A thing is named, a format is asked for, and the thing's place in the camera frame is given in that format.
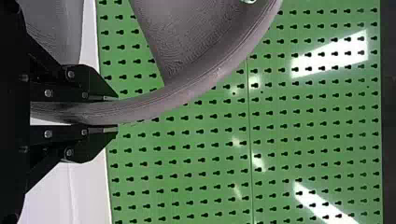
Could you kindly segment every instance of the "gray curved object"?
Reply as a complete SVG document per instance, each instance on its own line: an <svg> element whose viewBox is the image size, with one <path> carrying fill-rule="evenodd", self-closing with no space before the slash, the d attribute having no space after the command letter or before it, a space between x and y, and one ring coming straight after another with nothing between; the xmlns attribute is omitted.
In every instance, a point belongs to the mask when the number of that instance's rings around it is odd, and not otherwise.
<svg viewBox="0 0 396 224"><path fill-rule="evenodd" d="M60 64L76 64L81 52L83 0L17 0L26 29Z"/></svg>
<svg viewBox="0 0 396 224"><path fill-rule="evenodd" d="M214 87L246 59L282 0L133 0L164 88L94 104L32 104L35 118L92 125L152 119Z"/></svg>

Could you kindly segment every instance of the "screw head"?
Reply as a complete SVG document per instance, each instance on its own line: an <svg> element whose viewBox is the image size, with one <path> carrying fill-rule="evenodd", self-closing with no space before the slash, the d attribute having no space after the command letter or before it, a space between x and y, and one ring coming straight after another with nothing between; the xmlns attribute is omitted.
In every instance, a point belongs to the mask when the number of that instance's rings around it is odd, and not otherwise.
<svg viewBox="0 0 396 224"><path fill-rule="evenodd" d="M68 76L69 78L75 78L76 74L75 74L73 71L68 71L68 72L67 72L67 76Z"/></svg>
<svg viewBox="0 0 396 224"><path fill-rule="evenodd" d="M29 76L26 74L20 75L20 81L22 82L28 82L29 81Z"/></svg>
<svg viewBox="0 0 396 224"><path fill-rule="evenodd" d="M241 0L241 1L247 4L254 4L257 0Z"/></svg>
<svg viewBox="0 0 396 224"><path fill-rule="evenodd" d="M52 90L45 90L44 91L44 95L50 98L50 97L53 96L53 91Z"/></svg>
<svg viewBox="0 0 396 224"><path fill-rule="evenodd" d="M28 146L20 147L20 153L28 153L28 152L29 152L29 147Z"/></svg>
<svg viewBox="0 0 396 224"><path fill-rule="evenodd" d="M86 129L81 130L81 135L82 136L85 136L87 134L88 134L88 130L86 130Z"/></svg>
<svg viewBox="0 0 396 224"><path fill-rule="evenodd" d="M52 131L51 130L46 130L44 132L44 137L45 138L51 138L52 137Z"/></svg>
<svg viewBox="0 0 396 224"><path fill-rule="evenodd" d="M74 154L74 150L72 148L69 148L64 154L66 155L66 157L71 157Z"/></svg>

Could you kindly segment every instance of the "green pegboard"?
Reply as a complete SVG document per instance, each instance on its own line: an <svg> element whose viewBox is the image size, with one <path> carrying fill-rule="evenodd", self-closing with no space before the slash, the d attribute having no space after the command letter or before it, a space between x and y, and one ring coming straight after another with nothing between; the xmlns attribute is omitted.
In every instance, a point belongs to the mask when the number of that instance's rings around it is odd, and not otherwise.
<svg viewBox="0 0 396 224"><path fill-rule="evenodd" d="M97 4L101 74L163 85L128 1ZM113 223L382 223L379 0L286 0L230 77L107 148Z"/></svg>

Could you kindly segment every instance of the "gray rubber tube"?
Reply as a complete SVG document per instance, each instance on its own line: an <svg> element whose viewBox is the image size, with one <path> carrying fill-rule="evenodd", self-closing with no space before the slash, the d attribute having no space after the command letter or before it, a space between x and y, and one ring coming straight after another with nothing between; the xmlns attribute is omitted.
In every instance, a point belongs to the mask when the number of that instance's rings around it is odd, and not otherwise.
<svg viewBox="0 0 396 224"><path fill-rule="evenodd" d="M185 0L182 4L178 0L134 0L131 5L165 86L115 102L32 103L32 116L91 125L158 117L210 90L230 75L260 43L281 2L259 0L250 5L240 0ZM186 7L190 9L188 13L183 12ZM198 29L201 29L199 39L198 33L193 32Z"/></svg>

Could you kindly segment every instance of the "black metal bracket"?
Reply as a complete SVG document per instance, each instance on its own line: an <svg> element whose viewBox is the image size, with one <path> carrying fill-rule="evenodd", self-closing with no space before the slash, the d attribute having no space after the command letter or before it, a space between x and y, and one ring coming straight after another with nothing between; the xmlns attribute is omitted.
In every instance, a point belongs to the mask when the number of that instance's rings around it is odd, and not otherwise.
<svg viewBox="0 0 396 224"><path fill-rule="evenodd" d="M59 64L27 34L15 0L0 1L0 26L0 224L16 224L25 193L53 167L93 160L118 133L117 126L30 126L30 102L93 103L118 95L95 69Z"/></svg>

